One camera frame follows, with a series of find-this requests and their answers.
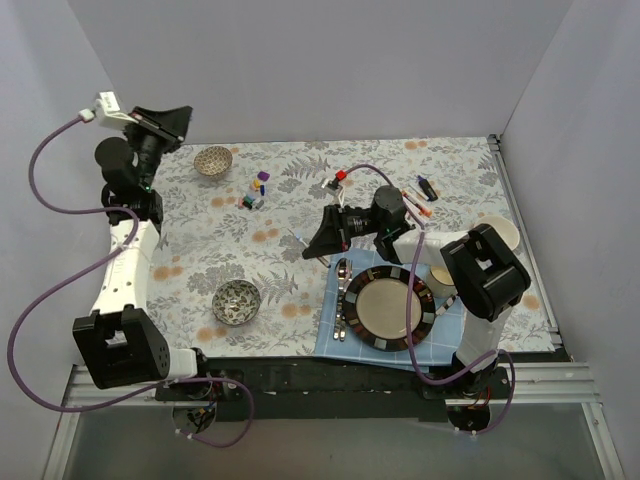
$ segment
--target gray wall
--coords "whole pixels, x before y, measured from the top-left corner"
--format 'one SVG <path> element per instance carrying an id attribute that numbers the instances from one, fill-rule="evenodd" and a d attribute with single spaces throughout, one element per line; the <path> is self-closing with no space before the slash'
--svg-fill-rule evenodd
<path id="1" fill-rule="evenodd" d="M 190 142 L 504 130 L 571 0 L 70 0 L 121 98 Z"/>
<path id="2" fill-rule="evenodd" d="M 505 136 L 507 168 L 564 340 L 593 368 L 640 478 L 640 4 L 576 0 Z"/>
<path id="3" fill-rule="evenodd" d="M 31 300 L 108 250 L 105 218 L 65 218 L 41 207 L 27 184 L 38 142 L 110 88 L 104 70 L 64 0 L 0 0 L 0 342 Z M 42 192 L 68 207 L 99 204 L 93 148 L 105 131 L 77 127 L 45 151 L 37 169 Z M 25 379 L 60 402 L 76 358 L 71 326 L 86 314 L 101 274 L 45 302 L 17 344 Z M 58 414 L 28 400 L 0 365 L 0 477 L 39 478 Z"/>

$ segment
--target floral tablecloth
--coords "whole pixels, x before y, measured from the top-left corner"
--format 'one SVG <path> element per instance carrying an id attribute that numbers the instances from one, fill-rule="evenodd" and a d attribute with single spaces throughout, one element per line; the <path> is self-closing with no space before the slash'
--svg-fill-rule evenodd
<path id="1" fill-rule="evenodd" d="M 429 228 L 458 231 L 480 217 L 511 218 L 503 187 L 484 138 L 430 138 L 341 142 L 225 145 L 233 153 L 227 175 L 212 181 L 193 168 L 209 145 L 186 145 L 167 155 L 155 188 L 164 199 L 165 220 L 152 259 L 148 311 L 175 347 L 200 347 L 207 356 L 311 355 L 327 270 L 303 260 L 291 233 L 310 239 L 330 200 L 321 182 L 356 163 L 382 169 L 397 186 L 427 177 L 440 199 L 431 205 Z M 265 205 L 238 209 L 249 183 L 264 170 Z M 358 170 L 344 184 L 346 203 L 367 207 L 382 185 L 375 173 Z M 373 249 L 372 238 L 353 245 Z M 531 272 L 522 247 L 518 257 Z M 257 317 L 227 327 L 211 311 L 216 288 L 246 279 L 261 292 Z M 531 286 L 505 327 L 501 347 L 509 351 L 553 350 L 547 314 L 537 284 Z"/>

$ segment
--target blue placemat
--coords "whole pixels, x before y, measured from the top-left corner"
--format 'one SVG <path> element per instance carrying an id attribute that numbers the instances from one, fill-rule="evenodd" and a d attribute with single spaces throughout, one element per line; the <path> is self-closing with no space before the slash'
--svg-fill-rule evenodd
<path id="1" fill-rule="evenodd" d="M 344 342 L 333 339 L 333 326 L 335 321 L 336 301 L 338 298 L 338 280 L 333 267 L 336 262 L 347 257 L 353 262 L 353 277 L 375 265 L 391 265 L 385 262 L 377 252 L 353 248 L 346 254 L 333 255 L 331 257 L 331 270 L 327 276 L 327 287 L 322 304 L 322 315 L 318 327 L 315 355 L 318 357 L 337 358 L 354 362 L 368 363 L 385 367 L 405 369 L 411 367 L 409 352 L 383 352 L 376 350 L 362 342 L 347 326 L 347 336 Z M 404 265 L 407 270 L 411 265 Z M 416 275 L 425 279 L 429 273 L 427 265 L 418 265 Z M 436 298 L 436 308 L 444 298 Z M 417 347 L 416 356 L 418 363 L 423 367 L 433 365 L 449 365 L 451 355 L 456 351 L 462 339 L 464 327 L 464 307 L 460 299 L 444 313 L 436 318 L 433 329 Z"/>

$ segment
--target leaf pattern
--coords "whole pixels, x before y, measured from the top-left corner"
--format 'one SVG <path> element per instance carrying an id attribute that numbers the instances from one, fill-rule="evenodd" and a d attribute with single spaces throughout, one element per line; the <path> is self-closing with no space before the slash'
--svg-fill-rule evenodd
<path id="1" fill-rule="evenodd" d="M 193 168 L 194 157 L 208 146 L 183 146 L 166 155 L 158 169 L 154 188 L 163 197 L 165 221 L 152 258 L 147 304 L 171 346 L 199 347 L 208 356 L 313 354 L 327 270 L 301 258 L 303 247 L 287 229 L 306 240 L 313 237 L 331 201 L 320 184 L 342 168 L 373 163 L 399 186 L 417 186 L 418 174 L 428 178 L 440 196 L 430 205 L 431 231 L 468 229 L 482 215 L 511 217 L 484 138 L 227 145 L 233 165 L 217 181 Z M 238 209 L 235 200 L 260 170 L 271 174 L 265 205 Z M 354 172 L 346 183 L 346 203 L 369 206 L 382 184 L 373 172 Z M 373 238 L 358 237 L 352 246 L 373 250 Z M 524 249 L 516 254 L 531 271 Z M 260 289 L 262 305 L 255 319 L 229 328 L 215 319 L 211 300 L 219 285 L 236 278 Z M 552 350 L 535 282 L 525 298 L 509 318 L 500 346 Z"/>

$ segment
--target dinner plate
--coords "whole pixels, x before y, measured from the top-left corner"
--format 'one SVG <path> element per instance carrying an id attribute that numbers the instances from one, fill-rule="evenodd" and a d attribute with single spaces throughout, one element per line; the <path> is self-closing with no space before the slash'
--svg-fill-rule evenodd
<path id="1" fill-rule="evenodd" d="M 381 265 L 365 270 L 352 281 L 342 301 L 344 319 L 367 345 L 386 352 L 406 350 L 406 304 L 409 271 Z M 413 344 L 431 331 L 435 303 L 427 285 L 415 278 L 411 304 Z"/>

